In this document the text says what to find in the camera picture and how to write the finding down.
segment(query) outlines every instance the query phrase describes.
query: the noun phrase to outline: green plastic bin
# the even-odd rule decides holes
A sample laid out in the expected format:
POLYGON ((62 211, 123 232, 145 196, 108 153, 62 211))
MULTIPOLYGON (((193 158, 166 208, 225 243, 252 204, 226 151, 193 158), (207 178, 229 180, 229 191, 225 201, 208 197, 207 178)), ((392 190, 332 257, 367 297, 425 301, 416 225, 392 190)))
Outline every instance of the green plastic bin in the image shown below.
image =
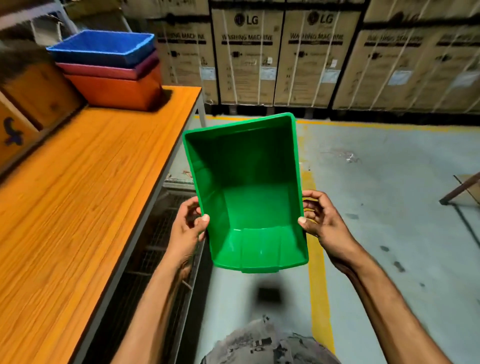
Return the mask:
POLYGON ((273 273, 308 263, 295 118, 186 131, 183 143, 217 267, 273 273))

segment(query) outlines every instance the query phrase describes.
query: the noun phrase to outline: blue bin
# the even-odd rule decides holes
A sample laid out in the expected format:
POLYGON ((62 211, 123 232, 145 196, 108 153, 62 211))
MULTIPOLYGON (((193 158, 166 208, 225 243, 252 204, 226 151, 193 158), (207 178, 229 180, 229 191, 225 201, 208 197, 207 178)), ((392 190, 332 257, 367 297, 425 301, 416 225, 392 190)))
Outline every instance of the blue bin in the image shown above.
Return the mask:
POLYGON ((153 34, 84 30, 48 47, 55 62, 134 68, 155 49, 153 34))

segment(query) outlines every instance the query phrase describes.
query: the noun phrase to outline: plastic bin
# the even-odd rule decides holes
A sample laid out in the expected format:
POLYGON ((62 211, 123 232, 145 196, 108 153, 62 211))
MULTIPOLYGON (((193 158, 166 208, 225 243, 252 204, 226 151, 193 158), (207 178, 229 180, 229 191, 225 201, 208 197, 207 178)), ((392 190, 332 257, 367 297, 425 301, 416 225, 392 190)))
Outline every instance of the plastic bin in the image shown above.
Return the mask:
POLYGON ((159 62, 139 80, 66 74, 91 106, 149 111, 162 90, 159 62))
POLYGON ((138 80, 142 78, 152 66, 158 62, 158 55, 154 50, 147 58, 135 68, 117 68, 106 66, 91 66, 77 63, 57 63, 64 73, 81 76, 119 78, 122 80, 138 80))
POLYGON ((184 133, 215 266, 272 273, 308 262, 295 128, 284 113, 184 133))
POLYGON ((84 30, 48 47, 55 62, 133 68, 154 50, 154 35, 84 30))

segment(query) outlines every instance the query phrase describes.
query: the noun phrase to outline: yellow floor line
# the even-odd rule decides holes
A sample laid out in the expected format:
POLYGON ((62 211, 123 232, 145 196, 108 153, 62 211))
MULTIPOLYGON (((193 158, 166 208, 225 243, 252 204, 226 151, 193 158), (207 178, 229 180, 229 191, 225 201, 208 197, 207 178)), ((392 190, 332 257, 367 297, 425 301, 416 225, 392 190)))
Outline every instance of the yellow floor line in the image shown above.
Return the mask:
MULTIPOLYGON (((242 116, 207 116, 208 120, 227 120, 227 121, 246 121, 252 118, 245 118, 242 116)), ((409 124, 381 124, 374 122, 359 122, 359 121, 312 121, 306 119, 297 119, 298 124, 313 124, 313 125, 333 125, 346 126, 354 128, 374 128, 374 129, 389 129, 389 130, 423 130, 430 132, 480 132, 480 127, 477 126, 433 126, 433 125, 409 125, 409 124)))
MULTIPOLYGON (((304 137, 299 136, 299 150, 304 150, 304 137)), ((301 171, 302 189, 315 190, 315 181, 311 171, 301 171)), ((315 340, 335 353, 332 325, 330 323, 330 304, 328 301, 327 280, 325 275, 324 250, 318 239, 307 234, 308 274, 310 278, 310 303, 312 305, 312 334, 315 340)))

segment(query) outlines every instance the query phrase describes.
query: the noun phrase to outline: table top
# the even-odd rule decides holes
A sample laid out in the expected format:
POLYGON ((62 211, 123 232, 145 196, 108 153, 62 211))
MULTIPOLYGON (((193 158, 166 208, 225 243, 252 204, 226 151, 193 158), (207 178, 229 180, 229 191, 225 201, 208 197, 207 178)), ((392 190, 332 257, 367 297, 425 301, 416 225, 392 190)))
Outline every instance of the table top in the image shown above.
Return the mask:
POLYGON ((0 184, 0 362, 67 364, 200 87, 156 113, 86 108, 0 184))

